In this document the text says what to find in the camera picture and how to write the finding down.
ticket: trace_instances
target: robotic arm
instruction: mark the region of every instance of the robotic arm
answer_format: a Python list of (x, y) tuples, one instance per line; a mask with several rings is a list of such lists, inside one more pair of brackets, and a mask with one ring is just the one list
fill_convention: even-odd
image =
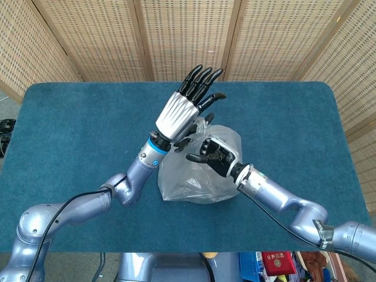
[(376, 263), (375, 229), (354, 221), (337, 227), (327, 226), (328, 213), (323, 206), (290, 193), (252, 164), (241, 163), (239, 153), (222, 140), (207, 138), (199, 155), (188, 154), (186, 158), (207, 163), (222, 177), (233, 177), (240, 192), (275, 212), (296, 210), (289, 229), (318, 248), (345, 251)]
[(170, 144), (189, 134), (202, 111), (216, 100), (226, 98), (224, 94), (216, 93), (200, 102), (223, 71), (218, 69), (210, 75), (212, 68), (207, 68), (198, 75), (202, 67), (195, 67), (171, 95), (156, 121), (157, 131), (150, 133), (150, 138), (126, 174), (117, 174), (98, 191), (80, 194), (65, 204), (39, 204), (23, 213), (17, 226), (11, 259), (0, 271), (1, 282), (43, 282), (46, 253), (62, 226), (83, 223), (106, 213), (112, 197), (124, 207), (138, 201), (143, 186), (170, 150)]

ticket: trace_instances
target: blue table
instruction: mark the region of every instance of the blue table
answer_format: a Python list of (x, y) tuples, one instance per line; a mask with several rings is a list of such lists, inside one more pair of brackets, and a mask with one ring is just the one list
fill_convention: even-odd
[[(31, 86), (0, 175), (0, 251), (20, 215), (64, 202), (125, 172), (178, 83), (42, 83)], [(223, 82), (213, 124), (242, 136), (243, 160), (323, 205), (329, 224), (370, 223), (331, 89), (321, 82)], [(288, 224), (293, 213), (280, 219)], [(140, 201), (66, 226), (55, 251), (309, 250), (244, 196), (211, 204), (163, 202), (157, 174)]]

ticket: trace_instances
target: white robotic hand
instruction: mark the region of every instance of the white robotic hand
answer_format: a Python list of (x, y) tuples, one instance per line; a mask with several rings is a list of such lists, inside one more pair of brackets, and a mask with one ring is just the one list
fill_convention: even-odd
[(223, 69), (218, 69), (209, 75), (212, 68), (207, 68), (197, 75), (202, 67), (198, 65), (191, 70), (180, 88), (171, 95), (156, 121), (159, 133), (169, 142), (181, 141), (199, 114), (216, 100), (226, 98), (223, 93), (215, 93), (202, 100), (209, 87), (223, 72)]

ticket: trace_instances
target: floor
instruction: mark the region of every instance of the floor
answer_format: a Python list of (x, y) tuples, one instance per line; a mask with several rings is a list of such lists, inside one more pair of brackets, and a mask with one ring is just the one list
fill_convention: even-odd
[[(17, 119), (19, 105), (11, 98), (0, 92), (0, 120)], [(3, 159), (0, 159), (0, 171)], [(376, 226), (376, 216), (372, 217), (373, 225)], [(362, 264), (348, 259), (341, 258), (359, 276), (360, 281), (376, 281), (376, 274)], [(0, 269), (3, 269), (9, 260), (9, 254), (0, 254)], [(99, 266), (99, 253), (48, 253), (46, 259), (46, 281), (92, 281), (92, 278)], [(107, 253), (106, 264), (98, 278), (99, 282), (112, 282), (119, 265), (119, 254)]]

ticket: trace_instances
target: blue crate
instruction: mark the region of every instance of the blue crate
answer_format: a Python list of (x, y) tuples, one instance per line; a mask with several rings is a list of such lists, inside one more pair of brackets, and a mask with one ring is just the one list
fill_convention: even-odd
[(239, 253), (240, 275), (243, 279), (260, 282), (256, 252)]

